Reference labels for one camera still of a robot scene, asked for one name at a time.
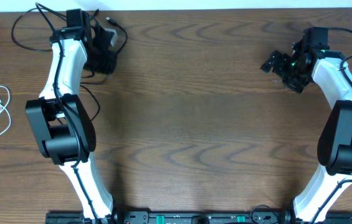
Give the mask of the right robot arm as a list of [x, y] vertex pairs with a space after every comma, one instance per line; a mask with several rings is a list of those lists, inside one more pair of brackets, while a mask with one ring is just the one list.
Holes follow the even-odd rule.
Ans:
[[349, 58], [330, 49], [330, 30], [305, 29], [302, 39], [292, 45], [292, 55], [275, 50], [260, 67], [277, 74], [297, 93], [316, 83], [331, 108], [317, 144], [319, 165], [292, 207], [276, 215], [277, 223], [352, 223], [351, 212], [329, 211], [352, 185], [352, 74]]

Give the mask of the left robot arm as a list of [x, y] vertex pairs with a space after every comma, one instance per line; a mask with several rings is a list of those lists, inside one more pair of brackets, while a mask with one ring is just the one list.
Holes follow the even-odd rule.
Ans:
[[110, 50], [117, 33], [92, 26], [81, 9], [66, 12], [66, 26], [53, 29], [53, 59], [38, 99], [26, 103], [26, 115], [40, 153], [65, 172], [81, 203], [81, 212], [49, 212], [46, 223], [123, 223], [100, 177], [94, 156], [96, 133], [80, 98], [83, 70], [111, 74], [117, 54]]

